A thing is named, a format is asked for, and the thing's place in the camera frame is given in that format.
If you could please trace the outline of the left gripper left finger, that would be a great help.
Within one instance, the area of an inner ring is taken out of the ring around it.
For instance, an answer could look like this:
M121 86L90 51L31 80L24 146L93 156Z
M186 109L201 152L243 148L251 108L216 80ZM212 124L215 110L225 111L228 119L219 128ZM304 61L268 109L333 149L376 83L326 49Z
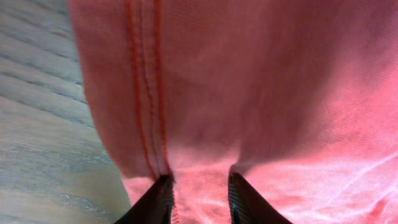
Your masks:
M173 182L162 175L115 224L171 224Z

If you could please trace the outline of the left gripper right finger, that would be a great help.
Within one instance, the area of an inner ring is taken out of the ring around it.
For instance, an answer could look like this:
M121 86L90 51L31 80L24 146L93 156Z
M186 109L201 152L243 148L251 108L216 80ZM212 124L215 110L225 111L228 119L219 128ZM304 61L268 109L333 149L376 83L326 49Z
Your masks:
M239 173L229 174L228 203L232 224L292 224Z

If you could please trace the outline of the coral red t-shirt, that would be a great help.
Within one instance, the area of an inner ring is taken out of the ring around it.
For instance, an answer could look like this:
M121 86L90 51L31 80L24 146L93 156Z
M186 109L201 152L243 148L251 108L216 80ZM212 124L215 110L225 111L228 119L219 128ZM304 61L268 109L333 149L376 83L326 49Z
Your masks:
M396 1L68 3L95 128L135 204L231 223L230 173L292 223L397 222Z

